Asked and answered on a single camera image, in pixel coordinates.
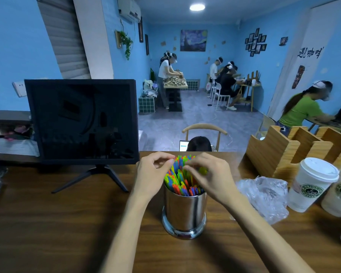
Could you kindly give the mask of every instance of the small wooden table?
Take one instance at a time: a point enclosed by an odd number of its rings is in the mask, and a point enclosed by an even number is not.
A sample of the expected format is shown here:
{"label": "small wooden table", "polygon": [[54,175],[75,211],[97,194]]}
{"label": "small wooden table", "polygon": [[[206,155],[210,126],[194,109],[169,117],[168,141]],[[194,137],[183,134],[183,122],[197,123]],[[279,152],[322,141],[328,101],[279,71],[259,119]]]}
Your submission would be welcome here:
{"label": "small wooden table", "polygon": [[183,84],[179,86],[173,86],[173,85],[168,85],[168,83],[164,83],[164,89],[173,89],[174,103],[169,104],[170,112],[182,112],[183,111],[182,104],[178,102],[178,90],[186,89],[186,88],[188,88],[187,82],[183,82]]}
{"label": "small wooden table", "polygon": [[[240,153],[210,154],[229,163],[235,180],[257,176],[250,160]],[[105,175],[50,193],[88,168],[72,166],[46,174],[31,167],[9,168],[0,195],[0,273],[98,272],[129,194]],[[135,165],[113,168],[130,190]],[[206,228],[191,241],[164,230],[163,205],[160,191],[141,223],[134,273],[268,272],[237,222],[212,198],[207,202]],[[313,205],[305,213],[290,210],[273,227],[317,273],[341,273],[341,218]]]}
{"label": "small wooden table", "polygon": [[246,84],[241,84],[241,87],[248,87],[248,92],[246,93],[246,96],[249,95],[249,88],[251,87],[251,100],[243,100],[242,103],[250,103],[251,104],[251,112],[253,112],[253,103],[254,103],[254,87],[260,87],[261,84],[255,84],[254,86],[252,85],[246,85]]}
{"label": "small wooden table", "polygon": [[330,128],[335,129],[338,132],[341,132],[341,124],[339,124],[339,123],[335,123],[335,122],[321,123],[321,122],[319,122],[319,121],[317,121],[315,119],[312,119],[312,118],[307,118],[306,120],[309,121],[310,123],[312,123],[312,125],[308,129],[308,131],[311,131],[312,128],[314,128],[315,125],[318,125],[318,126],[330,127]]}

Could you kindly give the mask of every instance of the monitor stand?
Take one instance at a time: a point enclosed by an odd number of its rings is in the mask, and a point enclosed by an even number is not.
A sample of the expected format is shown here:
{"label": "monitor stand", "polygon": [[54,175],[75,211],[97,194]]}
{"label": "monitor stand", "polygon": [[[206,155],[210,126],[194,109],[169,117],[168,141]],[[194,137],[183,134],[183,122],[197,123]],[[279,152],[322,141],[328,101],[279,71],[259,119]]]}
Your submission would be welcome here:
{"label": "monitor stand", "polygon": [[65,188],[68,188],[80,181],[82,181],[83,179],[91,176],[91,175],[95,175],[95,174],[107,174],[109,177],[111,177],[112,180],[114,180],[114,182],[126,193],[128,193],[129,191],[127,190],[127,188],[125,187],[125,185],[120,181],[120,179],[118,178],[118,176],[116,175],[116,173],[114,172],[114,170],[112,168],[110,168],[109,166],[106,165],[96,165],[96,167],[89,169],[87,171],[85,171],[84,173],[80,174],[79,176],[77,176],[75,179],[69,181],[68,183],[64,184],[62,187],[59,187],[57,189],[55,189],[52,193],[58,193],[61,190],[64,190]]}

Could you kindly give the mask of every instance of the photo frame collage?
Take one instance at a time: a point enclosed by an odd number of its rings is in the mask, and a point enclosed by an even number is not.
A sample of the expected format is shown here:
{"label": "photo frame collage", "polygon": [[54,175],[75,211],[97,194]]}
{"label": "photo frame collage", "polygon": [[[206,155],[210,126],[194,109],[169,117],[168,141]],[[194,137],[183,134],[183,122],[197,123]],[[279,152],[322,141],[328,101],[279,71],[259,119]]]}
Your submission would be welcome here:
{"label": "photo frame collage", "polygon": [[249,35],[249,38],[245,39],[245,50],[250,52],[250,56],[253,57],[255,54],[260,54],[267,49],[267,44],[264,43],[267,40],[267,36],[259,33],[260,28],[257,28],[254,33]]}

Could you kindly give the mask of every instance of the black monitor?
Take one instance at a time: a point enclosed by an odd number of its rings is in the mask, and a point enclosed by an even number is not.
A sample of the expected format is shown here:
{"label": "black monitor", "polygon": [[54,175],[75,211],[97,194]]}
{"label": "black monitor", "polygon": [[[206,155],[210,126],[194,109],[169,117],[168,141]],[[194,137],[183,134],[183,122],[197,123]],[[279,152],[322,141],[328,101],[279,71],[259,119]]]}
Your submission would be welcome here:
{"label": "black monitor", "polygon": [[41,162],[103,168],[139,161],[135,80],[36,79],[25,88]]}

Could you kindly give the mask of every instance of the left hand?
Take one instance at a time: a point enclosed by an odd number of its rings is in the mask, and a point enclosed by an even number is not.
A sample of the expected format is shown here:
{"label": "left hand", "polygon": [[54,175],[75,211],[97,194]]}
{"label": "left hand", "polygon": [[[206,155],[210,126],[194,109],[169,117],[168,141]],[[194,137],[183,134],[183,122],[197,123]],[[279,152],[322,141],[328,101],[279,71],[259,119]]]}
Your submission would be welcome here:
{"label": "left hand", "polygon": [[148,203],[161,188],[165,174],[172,167],[174,159],[174,155],[160,151],[141,158],[137,163],[132,194]]}

